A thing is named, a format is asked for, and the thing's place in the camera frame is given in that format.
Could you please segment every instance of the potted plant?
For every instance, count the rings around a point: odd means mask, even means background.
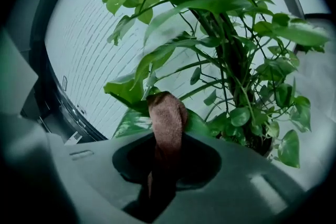
[[[282,139],[278,138],[278,119],[281,116],[287,116],[287,120],[301,132],[310,130],[310,102],[306,97],[296,96],[295,80],[292,83],[286,81],[287,75],[294,72],[299,64],[288,46],[292,41],[306,50],[323,52],[324,43],[328,41],[323,29],[285,13],[274,14],[267,7],[267,4],[273,4],[272,0],[102,1],[113,14],[122,5],[134,9],[132,16],[121,18],[108,38],[108,42],[114,46],[118,45],[135,20],[148,24],[144,46],[153,32],[172,16],[181,16],[190,27],[190,31],[170,33],[173,39],[144,55],[134,73],[106,84],[105,93],[129,108],[120,123],[119,132],[125,132],[124,127],[135,118],[149,116],[146,97],[165,90],[155,86],[158,81],[192,68],[194,72],[190,84],[202,81],[203,85],[186,93],[180,100],[186,100],[209,87],[214,90],[203,101],[205,106],[211,106],[206,117],[201,118],[188,110],[186,132],[238,143],[262,155],[269,152],[274,142],[273,147],[278,149],[275,159],[299,167],[297,132],[291,130]],[[153,18],[153,8],[166,2],[170,2],[173,7]],[[195,16],[206,37],[197,37],[196,27],[184,17],[186,10]],[[245,31],[243,36],[238,34],[237,27]],[[157,78],[156,70],[168,61],[177,47],[194,51],[199,61]],[[211,48],[213,56],[203,48]],[[266,56],[265,49],[272,53],[272,57]],[[264,63],[255,67],[252,61],[259,52],[264,57]],[[218,68],[220,76],[211,77],[202,72],[205,64]],[[220,108],[222,112],[211,115],[215,108]]]

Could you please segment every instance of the brown towel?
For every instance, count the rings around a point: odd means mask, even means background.
[[[184,104],[169,92],[151,95],[147,102],[156,139],[153,169],[148,176],[148,196],[155,199],[156,195],[175,193],[182,132],[188,112]]]
[[[169,92],[151,95],[147,101],[156,139],[152,171],[142,184],[138,199],[123,210],[152,223],[175,196],[188,113],[184,104]]]

